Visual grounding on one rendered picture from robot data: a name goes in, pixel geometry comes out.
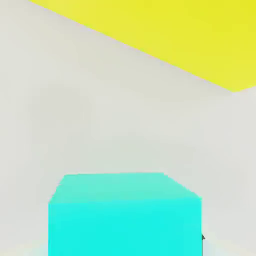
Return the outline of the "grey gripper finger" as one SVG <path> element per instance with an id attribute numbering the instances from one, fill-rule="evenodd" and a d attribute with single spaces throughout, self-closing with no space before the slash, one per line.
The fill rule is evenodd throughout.
<path id="1" fill-rule="evenodd" d="M 214 245 L 202 235 L 202 256 L 215 256 Z"/>

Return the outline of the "small cyan cube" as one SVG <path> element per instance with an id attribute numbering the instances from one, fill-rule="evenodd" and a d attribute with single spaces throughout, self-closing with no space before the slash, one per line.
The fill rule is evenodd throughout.
<path id="1" fill-rule="evenodd" d="M 162 173 L 67 174 L 48 256 L 203 256 L 202 199 Z"/>

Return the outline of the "large yellow box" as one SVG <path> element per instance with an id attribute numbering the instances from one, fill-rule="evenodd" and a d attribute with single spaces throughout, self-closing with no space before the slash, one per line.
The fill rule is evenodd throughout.
<path id="1" fill-rule="evenodd" d="M 232 92 L 256 86 L 256 0 L 29 0 Z"/>

